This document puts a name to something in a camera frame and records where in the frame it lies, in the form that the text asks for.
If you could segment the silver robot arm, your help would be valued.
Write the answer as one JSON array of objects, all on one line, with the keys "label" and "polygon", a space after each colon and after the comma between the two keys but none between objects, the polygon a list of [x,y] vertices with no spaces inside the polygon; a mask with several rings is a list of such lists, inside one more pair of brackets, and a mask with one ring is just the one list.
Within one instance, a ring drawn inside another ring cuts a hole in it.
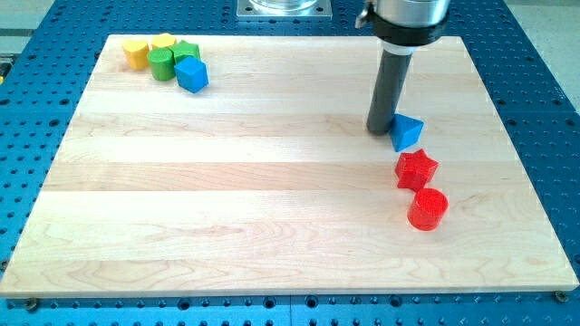
[{"label": "silver robot arm", "polygon": [[384,51],[408,56],[441,38],[449,6],[450,0],[366,0],[355,28],[370,24]]}]

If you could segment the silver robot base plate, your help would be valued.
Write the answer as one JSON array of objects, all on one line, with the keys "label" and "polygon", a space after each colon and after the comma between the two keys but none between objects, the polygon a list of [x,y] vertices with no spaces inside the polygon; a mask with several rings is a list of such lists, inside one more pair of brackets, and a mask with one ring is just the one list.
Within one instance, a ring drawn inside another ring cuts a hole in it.
[{"label": "silver robot base plate", "polygon": [[331,18],[331,0],[237,0],[237,18]]}]

